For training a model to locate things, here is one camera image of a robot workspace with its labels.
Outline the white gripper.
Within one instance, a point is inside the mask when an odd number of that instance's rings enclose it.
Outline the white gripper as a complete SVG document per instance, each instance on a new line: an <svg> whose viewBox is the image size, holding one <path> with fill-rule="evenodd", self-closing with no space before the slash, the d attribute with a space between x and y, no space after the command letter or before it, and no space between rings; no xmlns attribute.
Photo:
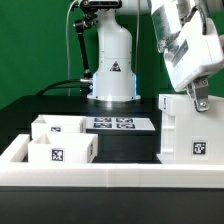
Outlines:
<svg viewBox="0 0 224 224"><path fill-rule="evenodd" d="M206 19L207 34L202 34L202 21L194 16L186 23L177 38L179 49L164 53L164 61L171 84L176 92L187 86L197 112L209 109L208 80L224 68L224 52L214 22Z"/></svg>

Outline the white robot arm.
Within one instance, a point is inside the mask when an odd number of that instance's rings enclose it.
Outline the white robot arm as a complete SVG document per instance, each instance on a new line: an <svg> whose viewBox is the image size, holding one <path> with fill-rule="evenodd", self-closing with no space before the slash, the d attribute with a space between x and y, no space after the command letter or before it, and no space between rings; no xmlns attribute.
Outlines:
<svg viewBox="0 0 224 224"><path fill-rule="evenodd" d="M197 111L209 109L208 78L224 69L224 36L217 33L211 15L224 11L224 0L81 0L79 7L84 26L95 25L99 38L99 67L90 99L140 98L131 70L134 39L115 16L149 14L174 90L185 90Z"/></svg>

